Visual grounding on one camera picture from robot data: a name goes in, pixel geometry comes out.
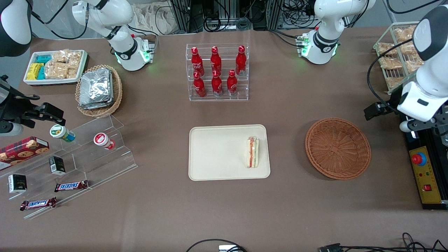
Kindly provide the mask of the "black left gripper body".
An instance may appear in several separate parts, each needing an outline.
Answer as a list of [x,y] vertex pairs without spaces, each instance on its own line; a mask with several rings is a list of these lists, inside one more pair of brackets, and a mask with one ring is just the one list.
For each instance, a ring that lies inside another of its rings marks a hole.
[[395,115],[400,115],[398,110],[398,105],[401,101],[402,95],[390,95],[389,100],[380,99],[380,115],[387,115],[393,113]]

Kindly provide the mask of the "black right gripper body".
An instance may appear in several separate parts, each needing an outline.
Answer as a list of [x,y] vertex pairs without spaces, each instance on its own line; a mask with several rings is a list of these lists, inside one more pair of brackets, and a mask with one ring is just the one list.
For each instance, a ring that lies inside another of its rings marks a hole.
[[39,100],[37,95],[24,95],[11,87],[7,82],[8,76],[1,76],[1,106],[0,127],[13,128],[13,123],[29,128],[35,127],[34,120],[43,120],[37,105],[32,100]]

